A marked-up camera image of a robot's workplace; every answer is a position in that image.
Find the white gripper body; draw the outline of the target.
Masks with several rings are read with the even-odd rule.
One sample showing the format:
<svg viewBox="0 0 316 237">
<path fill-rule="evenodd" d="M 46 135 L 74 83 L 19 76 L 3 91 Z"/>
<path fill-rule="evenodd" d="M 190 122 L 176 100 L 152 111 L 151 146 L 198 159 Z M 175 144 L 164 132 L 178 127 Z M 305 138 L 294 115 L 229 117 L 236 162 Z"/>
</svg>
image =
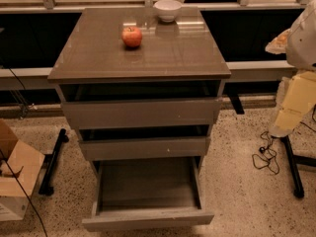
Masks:
<svg viewBox="0 0 316 237">
<path fill-rule="evenodd" d="M 265 51 L 272 54 L 285 53 L 287 47 L 287 38 L 290 33 L 290 29 L 287 29 L 270 41 L 265 47 Z"/>
</svg>

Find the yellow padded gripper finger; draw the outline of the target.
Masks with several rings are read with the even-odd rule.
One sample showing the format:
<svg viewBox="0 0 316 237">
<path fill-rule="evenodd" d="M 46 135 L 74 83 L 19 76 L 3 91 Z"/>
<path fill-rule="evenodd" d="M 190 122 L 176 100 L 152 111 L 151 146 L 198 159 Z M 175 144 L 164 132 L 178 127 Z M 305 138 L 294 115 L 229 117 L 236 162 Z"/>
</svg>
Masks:
<svg viewBox="0 0 316 237">
<path fill-rule="evenodd" d="M 304 71 L 283 77 L 276 92 L 276 107 L 269 125 L 273 137 L 286 137 L 316 105 L 316 73 Z"/>
</svg>

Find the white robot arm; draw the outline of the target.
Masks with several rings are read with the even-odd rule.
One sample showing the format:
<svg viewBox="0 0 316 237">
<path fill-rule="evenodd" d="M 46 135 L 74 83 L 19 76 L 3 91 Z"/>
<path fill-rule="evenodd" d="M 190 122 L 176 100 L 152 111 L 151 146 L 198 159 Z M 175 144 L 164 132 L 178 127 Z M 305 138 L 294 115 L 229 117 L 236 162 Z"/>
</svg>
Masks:
<svg viewBox="0 0 316 237">
<path fill-rule="evenodd" d="M 265 51 L 285 53 L 287 63 L 297 69 L 293 77 L 283 77 L 278 85 L 269 126 L 271 136 L 285 137 L 316 105 L 316 1 L 306 6 L 289 29 L 269 42 Z"/>
</svg>

